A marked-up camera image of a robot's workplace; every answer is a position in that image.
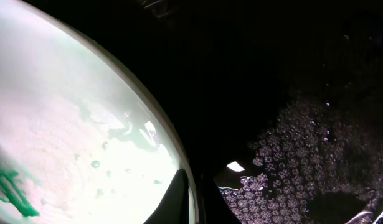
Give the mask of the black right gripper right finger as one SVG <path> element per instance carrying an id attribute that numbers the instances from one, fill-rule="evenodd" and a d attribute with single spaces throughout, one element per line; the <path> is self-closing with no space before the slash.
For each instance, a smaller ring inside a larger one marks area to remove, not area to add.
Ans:
<path id="1" fill-rule="evenodd" d="M 383 224 L 383 198 L 370 204 L 365 210 L 352 217 L 346 224 Z"/>

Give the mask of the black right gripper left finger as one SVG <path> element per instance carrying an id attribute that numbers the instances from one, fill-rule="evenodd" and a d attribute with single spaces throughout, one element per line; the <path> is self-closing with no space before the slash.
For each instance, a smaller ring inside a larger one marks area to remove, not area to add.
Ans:
<path id="1" fill-rule="evenodd" d="M 156 210 L 144 224 L 188 224 L 189 183 L 186 171 L 179 169 Z"/>

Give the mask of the pale green plate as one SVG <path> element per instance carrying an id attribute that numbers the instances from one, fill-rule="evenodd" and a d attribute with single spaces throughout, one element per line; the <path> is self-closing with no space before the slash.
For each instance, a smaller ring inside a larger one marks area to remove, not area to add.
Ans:
<path id="1" fill-rule="evenodd" d="M 23 1 L 0 1 L 0 223 L 145 223 L 175 173 L 173 124 L 114 56 Z"/>

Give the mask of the black round tray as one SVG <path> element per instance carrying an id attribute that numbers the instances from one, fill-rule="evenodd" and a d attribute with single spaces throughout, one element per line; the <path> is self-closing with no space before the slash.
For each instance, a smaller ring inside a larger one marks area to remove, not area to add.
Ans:
<path id="1" fill-rule="evenodd" d="M 383 1 L 33 1 L 157 99 L 207 223 L 346 223 L 383 198 Z"/>

